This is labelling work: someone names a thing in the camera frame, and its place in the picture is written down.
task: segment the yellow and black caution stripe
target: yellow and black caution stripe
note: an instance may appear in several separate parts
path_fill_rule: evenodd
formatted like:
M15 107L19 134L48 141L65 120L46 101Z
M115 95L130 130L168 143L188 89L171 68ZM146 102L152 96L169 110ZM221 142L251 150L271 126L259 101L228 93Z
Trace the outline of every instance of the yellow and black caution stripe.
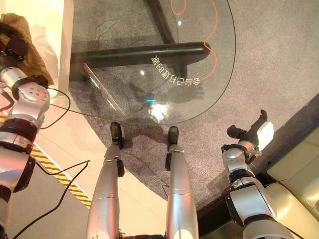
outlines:
M0 112L0 122L4 122L4 119L6 118L6 115L3 112ZM43 168L45 168L47 171L50 173L57 173L61 171L45 154L36 147L35 145L33 146L33 150L31 152L31 156L38 161ZM70 183L70 179L64 174L64 172L53 175L61 184L63 184L64 187L67 187L67 185ZM81 188L76 186L74 183L72 183L68 189L70 193L72 193L80 202L90 209L91 206L91 199L82 191ZM120 228L120 233L122 234L123 237L127 237L127 233L123 231Z

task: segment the glass tabletop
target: glass tabletop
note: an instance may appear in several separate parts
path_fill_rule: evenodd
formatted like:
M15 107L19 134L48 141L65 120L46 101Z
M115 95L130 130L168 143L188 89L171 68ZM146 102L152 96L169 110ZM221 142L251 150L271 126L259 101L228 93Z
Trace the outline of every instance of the glass tabletop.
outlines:
M173 124L225 91L235 33L227 1L75 0L69 91L82 113Z

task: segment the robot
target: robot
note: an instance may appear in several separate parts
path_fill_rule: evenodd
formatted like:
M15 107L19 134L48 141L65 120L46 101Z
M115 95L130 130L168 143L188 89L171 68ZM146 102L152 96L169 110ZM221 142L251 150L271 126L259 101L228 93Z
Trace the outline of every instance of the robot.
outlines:
M35 166L30 156L33 142L49 109L48 83L43 76L28 77L17 65L27 53L23 37L1 23L1 31L10 38L0 53L0 91L10 99L9 88L16 100L0 127L0 238L6 237L12 193L25 189ZM224 145L222 159L228 173L231 191L226 197L233 221L244 227L243 239L293 239L290 232L275 221L276 210L263 185L255 178L249 163L273 138L273 126L267 114L247 132L232 125L227 133L239 139L238 144ZM185 151L178 145L178 128L168 132L168 154L165 167L170 171L167 203L167 239L198 239L195 198L188 174ZM119 199L117 178L124 175L121 149L124 146L121 126L111 124L112 144L107 149L89 212L87 239L119 239ZM135 236L162 239L162 235Z

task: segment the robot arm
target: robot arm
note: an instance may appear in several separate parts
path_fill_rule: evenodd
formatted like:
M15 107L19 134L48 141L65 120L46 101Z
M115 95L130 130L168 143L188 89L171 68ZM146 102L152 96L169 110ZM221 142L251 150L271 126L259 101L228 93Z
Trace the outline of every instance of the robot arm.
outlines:
M0 236L8 226L11 194L29 184L35 165L30 157L33 142L50 105L49 92L41 83L45 78L27 77L18 67L16 60L24 56L17 52L25 53L19 47L26 45L21 39L13 39L16 44L8 49L9 42L0 52L0 91L8 87L17 100L0 126Z
M248 132L232 125L227 133L239 142L222 147L231 184L226 203L232 220L244 227L243 239L293 239L288 229L275 221L275 206L248 165L273 138L273 125L267 121L266 112L261 111Z

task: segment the brown cloth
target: brown cloth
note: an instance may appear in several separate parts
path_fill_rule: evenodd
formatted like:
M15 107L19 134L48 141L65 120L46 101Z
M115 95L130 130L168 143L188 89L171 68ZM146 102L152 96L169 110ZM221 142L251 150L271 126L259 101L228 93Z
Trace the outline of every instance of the brown cloth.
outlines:
M53 85L53 79L45 68L44 61L32 44L29 24L23 16L18 16L14 13L1 14L0 22L5 23L18 32L20 32L28 43L28 52L23 61L18 62L21 70L29 77L32 75L43 75L48 81L49 85ZM0 34L1 46L6 45L9 38Z

